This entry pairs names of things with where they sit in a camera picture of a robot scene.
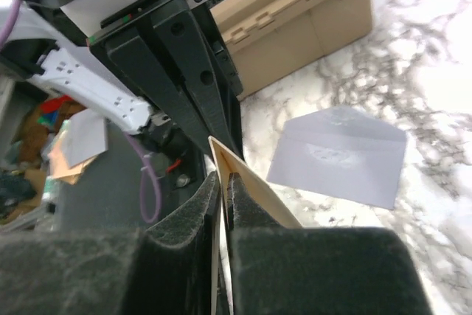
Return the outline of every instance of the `beige plastic case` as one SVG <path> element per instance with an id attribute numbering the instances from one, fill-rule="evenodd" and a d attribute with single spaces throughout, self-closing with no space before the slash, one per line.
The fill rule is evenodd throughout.
<path id="1" fill-rule="evenodd" d="M 370 0 L 224 0 L 212 14 L 243 81 L 240 98 L 372 29 Z"/>

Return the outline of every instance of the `purple cable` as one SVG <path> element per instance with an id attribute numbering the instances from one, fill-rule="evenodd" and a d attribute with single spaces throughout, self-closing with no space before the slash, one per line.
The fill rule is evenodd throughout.
<path id="1" fill-rule="evenodd" d="M 8 38 L 13 32 L 13 28 L 15 27 L 16 21 L 18 20 L 18 15 L 20 13 L 21 3 L 21 0 L 13 0 L 11 4 L 7 22 L 5 22 L 5 25 L 3 26 L 3 29 L 1 29 L 0 32 L 0 50 L 7 43 Z"/>
<path id="2" fill-rule="evenodd" d="M 154 215 L 152 217 L 149 217 L 145 206 L 145 174 L 144 171 L 142 171 L 141 184 L 139 186 L 139 208 L 141 210 L 142 220 L 148 224 L 151 224 L 157 220 L 159 212 L 161 211 L 162 192 L 159 183 L 159 178 L 156 176 L 156 173 L 154 172 L 154 169 L 150 164 L 149 159 L 146 157 L 146 153 L 141 149 L 139 143 L 137 143 L 134 138 L 132 138 L 128 134 L 125 134 L 125 137 L 141 159 L 143 169 L 145 170 L 153 184 L 154 194 L 156 195 L 156 209 L 154 210 Z"/>

